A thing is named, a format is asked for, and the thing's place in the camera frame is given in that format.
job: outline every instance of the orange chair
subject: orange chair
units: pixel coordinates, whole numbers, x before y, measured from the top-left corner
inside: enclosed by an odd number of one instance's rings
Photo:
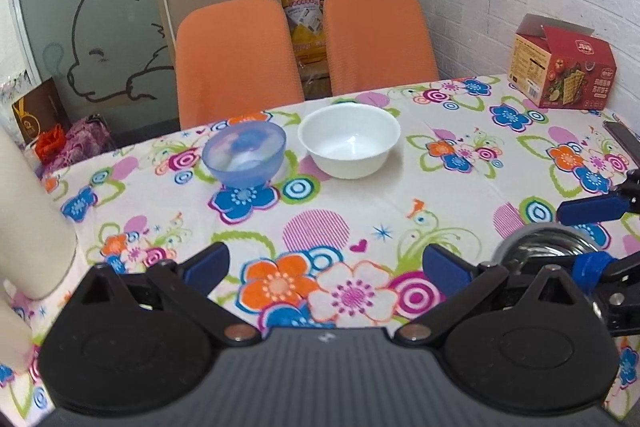
[[[326,0],[334,95],[438,79],[418,0]]]
[[[175,43],[180,127],[303,102],[289,26],[275,0],[196,10]]]

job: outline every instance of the translucent blue plastic bowl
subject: translucent blue plastic bowl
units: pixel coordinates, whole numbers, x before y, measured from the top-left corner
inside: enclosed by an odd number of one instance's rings
[[[207,142],[202,161],[225,187],[256,187],[278,172],[286,144],[287,135],[274,123],[239,123]]]

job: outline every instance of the cracker picture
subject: cracker picture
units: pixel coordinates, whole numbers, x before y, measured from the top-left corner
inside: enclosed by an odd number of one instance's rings
[[[584,73],[580,70],[573,71],[566,76],[562,90],[562,105],[567,105],[575,100],[583,80]]]

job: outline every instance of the stainless steel bowl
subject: stainless steel bowl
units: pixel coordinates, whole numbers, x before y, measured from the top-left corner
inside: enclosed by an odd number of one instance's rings
[[[599,250],[598,245],[580,230],[559,223],[532,223],[502,241],[492,261],[518,274],[530,257],[579,255]]]

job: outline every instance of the yellow plastic package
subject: yellow plastic package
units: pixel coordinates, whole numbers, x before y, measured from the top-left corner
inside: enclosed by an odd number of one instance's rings
[[[320,0],[282,0],[296,58],[311,64],[326,58]]]

